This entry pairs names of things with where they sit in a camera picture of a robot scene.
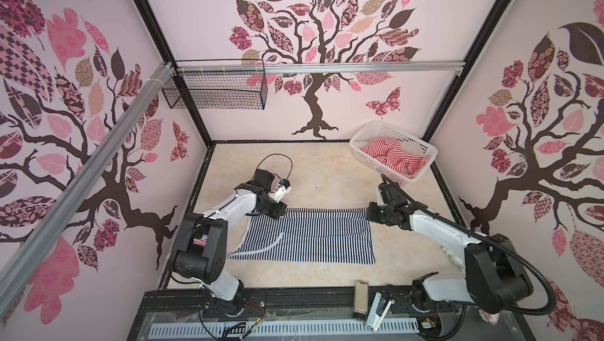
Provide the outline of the blue white striped tank top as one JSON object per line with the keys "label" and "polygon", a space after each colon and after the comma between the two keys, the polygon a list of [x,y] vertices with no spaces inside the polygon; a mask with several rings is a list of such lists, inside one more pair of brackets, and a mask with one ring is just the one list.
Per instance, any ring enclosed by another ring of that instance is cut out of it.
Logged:
{"label": "blue white striped tank top", "polygon": [[227,254],[239,261],[376,262],[366,208],[287,208],[275,220],[255,211],[239,245]]}

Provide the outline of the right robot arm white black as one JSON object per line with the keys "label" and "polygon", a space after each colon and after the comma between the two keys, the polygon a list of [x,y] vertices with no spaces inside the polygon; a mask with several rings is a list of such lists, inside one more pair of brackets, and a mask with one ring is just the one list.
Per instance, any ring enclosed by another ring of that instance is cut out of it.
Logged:
{"label": "right robot arm white black", "polygon": [[429,310],[440,302],[478,306],[488,314],[516,304],[533,293],[525,267],[502,248],[513,251],[501,235],[473,235],[466,229],[423,204],[413,201],[397,183],[383,182],[377,187],[377,202],[367,210],[369,221],[396,226],[428,237],[438,243],[461,270],[446,275],[427,273],[413,280],[411,301],[419,310]]}

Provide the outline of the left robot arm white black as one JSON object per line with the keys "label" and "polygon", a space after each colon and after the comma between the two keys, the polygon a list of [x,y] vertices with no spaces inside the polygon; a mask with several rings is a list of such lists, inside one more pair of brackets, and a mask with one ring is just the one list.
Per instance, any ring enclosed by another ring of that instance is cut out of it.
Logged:
{"label": "left robot arm white black", "polygon": [[224,268],[227,234],[231,226],[254,212],[274,220],[286,213],[282,198],[291,191],[291,184],[282,178],[273,190],[273,180],[274,174],[257,169],[250,181],[237,186],[221,204],[201,214],[186,214],[168,259],[172,272],[209,290],[229,316],[243,311],[244,285]]}

